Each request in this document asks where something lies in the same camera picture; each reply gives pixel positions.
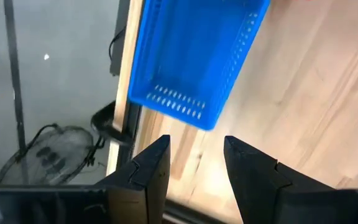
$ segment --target wooden table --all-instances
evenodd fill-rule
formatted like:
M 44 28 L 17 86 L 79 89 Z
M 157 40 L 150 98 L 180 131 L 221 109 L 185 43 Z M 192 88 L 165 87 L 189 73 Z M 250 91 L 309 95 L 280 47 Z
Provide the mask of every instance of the wooden table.
M 141 7 L 131 1 L 118 128 Z M 241 222 L 224 164 L 225 135 L 330 186 L 358 187 L 358 1 L 272 0 L 216 128 L 204 132 L 144 108 L 136 152 L 162 134 L 172 140 L 167 197 L 225 222 Z M 109 172 L 116 151 L 112 145 Z

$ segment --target concrete floor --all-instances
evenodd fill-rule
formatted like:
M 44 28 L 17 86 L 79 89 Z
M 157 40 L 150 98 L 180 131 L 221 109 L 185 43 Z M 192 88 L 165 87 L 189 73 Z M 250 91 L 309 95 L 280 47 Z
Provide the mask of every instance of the concrete floor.
M 119 0 L 14 1 L 26 140 L 57 122 L 90 130 L 90 117 L 115 100 L 117 78 L 109 74 L 108 45 Z M 17 151 L 16 121 L 4 8 L 0 1 L 0 168 Z M 99 162 L 107 161 L 107 149 Z M 93 184 L 103 166 L 72 183 Z

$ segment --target wood grain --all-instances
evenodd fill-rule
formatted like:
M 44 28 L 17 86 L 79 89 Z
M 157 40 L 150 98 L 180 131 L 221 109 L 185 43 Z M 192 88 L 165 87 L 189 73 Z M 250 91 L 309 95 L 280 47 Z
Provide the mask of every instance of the wood grain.
M 358 187 L 358 1 L 272 0 L 213 131 L 143 113 L 142 147 L 171 135 L 168 197 L 225 222 L 241 222 L 225 135 L 330 186 Z

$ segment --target fan grille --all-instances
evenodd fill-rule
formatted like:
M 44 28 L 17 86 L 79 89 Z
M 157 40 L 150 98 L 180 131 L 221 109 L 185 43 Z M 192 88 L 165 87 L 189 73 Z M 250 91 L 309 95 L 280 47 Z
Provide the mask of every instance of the fan grille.
M 16 153 L 0 172 L 0 184 L 22 185 L 22 162 L 27 163 L 28 184 L 56 185 L 68 182 L 95 150 L 92 135 L 83 128 L 67 126 L 41 134 L 25 157 Z

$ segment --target blue plastic basket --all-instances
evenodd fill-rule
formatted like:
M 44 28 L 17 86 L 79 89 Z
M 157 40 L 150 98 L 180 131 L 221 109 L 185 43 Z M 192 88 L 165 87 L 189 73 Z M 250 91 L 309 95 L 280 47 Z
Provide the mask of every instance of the blue plastic basket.
M 145 0 L 129 98 L 213 129 L 269 0 Z

